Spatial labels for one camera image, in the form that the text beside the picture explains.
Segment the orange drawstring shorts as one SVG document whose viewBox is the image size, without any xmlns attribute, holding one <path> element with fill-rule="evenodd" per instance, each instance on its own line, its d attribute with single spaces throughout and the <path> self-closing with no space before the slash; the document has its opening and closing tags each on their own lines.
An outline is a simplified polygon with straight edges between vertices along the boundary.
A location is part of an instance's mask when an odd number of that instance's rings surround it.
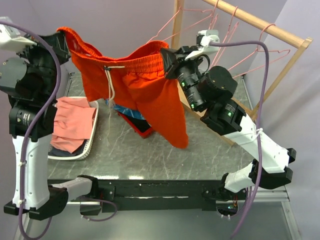
<svg viewBox="0 0 320 240">
<path fill-rule="evenodd" d="M 71 60 L 80 71 L 89 101 L 114 97 L 115 104 L 138 111 L 172 146 L 185 149 L 189 139 L 176 79 L 165 79 L 162 48 L 165 41 L 150 41 L 130 55 L 112 58 L 84 42 L 70 27 L 63 32 Z"/>
</svg>

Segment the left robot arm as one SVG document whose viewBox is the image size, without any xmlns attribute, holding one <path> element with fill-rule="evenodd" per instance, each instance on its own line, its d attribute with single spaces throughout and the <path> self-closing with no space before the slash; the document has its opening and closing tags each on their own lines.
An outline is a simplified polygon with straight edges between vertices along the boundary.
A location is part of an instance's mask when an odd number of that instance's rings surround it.
<svg viewBox="0 0 320 240">
<path fill-rule="evenodd" d="M 14 197 L 4 212 L 27 213 L 42 221 L 60 214 L 69 201 L 79 197 L 94 201 L 100 189 L 98 179 L 88 175 L 48 184 L 48 153 L 57 112 L 54 89 L 70 53 L 61 31 L 44 36 L 43 42 L 30 35 L 24 39 L 32 45 L 0 65 L 0 89 L 11 106 L 9 133 L 16 156 Z"/>
</svg>

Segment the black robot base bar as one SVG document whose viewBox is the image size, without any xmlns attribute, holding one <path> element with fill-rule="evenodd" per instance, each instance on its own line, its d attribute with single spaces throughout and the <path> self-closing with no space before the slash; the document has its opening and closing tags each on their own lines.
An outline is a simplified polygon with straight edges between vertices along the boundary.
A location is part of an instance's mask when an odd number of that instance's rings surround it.
<svg viewBox="0 0 320 240">
<path fill-rule="evenodd" d="M 238 193 L 224 190 L 219 180 L 98 180 L 99 192 L 90 200 L 77 198 L 74 204 L 85 216 L 118 211 L 191 210 L 215 211 L 216 202 L 246 198 L 246 190 Z"/>
</svg>

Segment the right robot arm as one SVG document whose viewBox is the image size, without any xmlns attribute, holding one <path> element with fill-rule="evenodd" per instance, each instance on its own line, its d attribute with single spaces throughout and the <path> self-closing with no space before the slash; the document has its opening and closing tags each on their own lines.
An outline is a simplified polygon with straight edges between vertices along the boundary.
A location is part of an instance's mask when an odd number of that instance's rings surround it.
<svg viewBox="0 0 320 240">
<path fill-rule="evenodd" d="M 191 110 L 204 114 L 200 120 L 209 129 L 233 141 L 253 157 L 248 166 L 225 173 L 219 186 L 207 190 L 205 197 L 228 201 L 255 184 L 273 190 L 291 183 L 293 171 L 288 165 L 295 161 L 296 150 L 275 143 L 232 100 L 238 83 L 226 68 L 213 66 L 200 73 L 198 66 L 207 55 L 190 58 L 195 50 L 195 46 L 183 46 L 178 50 L 162 48 L 165 78 L 178 80 Z"/>
</svg>

